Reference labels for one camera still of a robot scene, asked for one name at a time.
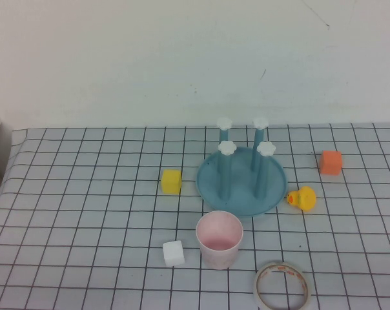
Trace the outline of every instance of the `orange cube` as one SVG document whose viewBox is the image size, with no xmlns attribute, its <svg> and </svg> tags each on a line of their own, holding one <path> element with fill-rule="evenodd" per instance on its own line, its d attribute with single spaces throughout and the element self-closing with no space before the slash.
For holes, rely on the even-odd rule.
<svg viewBox="0 0 390 310">
<path fill-rule="evenodd" d="M 342 153 L 336 150 L 324 150 L 320 161 L 320 172 L 337 176 L 343 167 Z"/>
</svg>

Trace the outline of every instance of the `sponge cube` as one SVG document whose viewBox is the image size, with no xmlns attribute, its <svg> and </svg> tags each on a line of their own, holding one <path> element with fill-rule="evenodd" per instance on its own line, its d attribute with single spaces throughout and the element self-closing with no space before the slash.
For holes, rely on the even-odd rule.
<svg viewBox="0 0 390 310">
<path fill-rule="evenodd" d="M 185 257 L 183 256 L 181 240 L 165 242 L 163 244 L 163 258 L 167 267 L 184 264 Z"/>
<path fill-rule="evenodd" d="M 343 167 L 342 153 L 335 150 L 324 150 L 320 160 L 320 172 L 337 176 Z"/>
<path fill-rule="evenodd" d="M 180 170 L 164 170 L 161 179 L 162 191 L 165 194 L 178 195 L 181 191 L 182 176 Z"/>
</svg>

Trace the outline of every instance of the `white peg top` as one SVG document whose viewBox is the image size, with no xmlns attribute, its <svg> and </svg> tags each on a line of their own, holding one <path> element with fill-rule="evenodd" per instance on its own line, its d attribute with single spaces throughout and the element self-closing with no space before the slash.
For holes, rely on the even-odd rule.
<svg viewBox="0 0 390 310">
<path fill-rule="evenodd" d="M 232 155 L 236 150 L 236 145 L 232 141 L 221 141 L 218 145 L 218 150 L 224 155 Z"/>
<path fill-rule="evenodd" d="M 257 151 L 260 152 L 262 156 L 272 156 L 275 152 L 275 145 L 273 145 L 270 141 L 260 142 L 257 147 Z"/>
<path fill-rule="evenodd" d="M 254 128 L 257 129 L 265 129 L 268 127 L 268 119 L 266 118 L 254 118 L 252 123 L 254 124 Z"/>
<path fill-rule="evenodd" d="M 216 125 L 221 130 L 228 130 L 232 127 L 232 121 L 229 118 L 218 118 Z"/>
</svg>

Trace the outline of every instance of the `cup rim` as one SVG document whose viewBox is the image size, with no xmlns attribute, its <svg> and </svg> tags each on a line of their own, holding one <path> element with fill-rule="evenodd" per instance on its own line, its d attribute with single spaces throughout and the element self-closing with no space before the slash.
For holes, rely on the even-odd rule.
<svg viewBox="0 0 390 310">
<path fill-rule="evenodd" d="M 238 221 L 238 223 L 239 223 L 240 226 L 241 226 L 241 238 L 240 238 L 240 240 L 237 242 L 236 245 L 234 245 L 233 247 L 230 247 L 229 249 L 226 249 L 226 250 L 214 250 L 214 249 L 211 249 L 210 247 L 207 247 L 205 244 L 203 244 L 203 243 L 201 242 L 200 238 L 198 237 L 198 225 L 200 224 L 200 222 L 201 222 L 201 220 L 203 219 L 204 216 L 207 216 L 208 214 L 211 214 L 211 213 L 227 213 L 227 214 L 230 214 L 233 218 L 235 218 L 235 219 Z M 196 239 L 198 240 L 199 244 L 202 245 L 202 246 L 204 246 L 204 247 L 206 247 L 208 250 L 214 251 L 214 252 L 219 252 L 219 253 L 224 253 L 225 251 L 230 251 L 230 250 L 232 250 L 232 249 L 234 249 L 234 248 L 236 248 L 237 246 L 240 245 L 240 243 L 241 243 L 241 241 L 242 241 L 242 238 L 244 237 L 244 227 L 243 227 L 243 225 L 242 225 L 240 219 L 237 218 L 235 215 L 233 215 L 231 212 L 221 211 L 221 210 L 215 210 L 215 211 L 208 212 L 207 214 L 203 215 L 203 216 L 199 219 L 199 221 L 198 221 L 197 224 L 196 224 L 195 235 L 196 235 Z"/>
</svg>

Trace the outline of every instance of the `blue plate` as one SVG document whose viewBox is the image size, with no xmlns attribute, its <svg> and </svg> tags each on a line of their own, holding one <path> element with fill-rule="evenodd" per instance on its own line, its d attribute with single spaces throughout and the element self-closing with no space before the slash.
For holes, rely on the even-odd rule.
<svg viewBox="0 0 390 310">
<path fill-rule="evenodd" d="M 257 172 L 251 171 L 252 149 L 239 147 L 232 155 L 231 197 L 223 201 L 218 194 L 220 174 L 217 170 L 219 152 L 211 154 L 198 169 L 196 187 L 202 199 L 213 209 L 233 213 L 238 217 L 263 214 L 279 204 L 287 192 L 287 178 L 281 165 L 270 157 L 267 195 L 254 197 Z"/>
</svg>

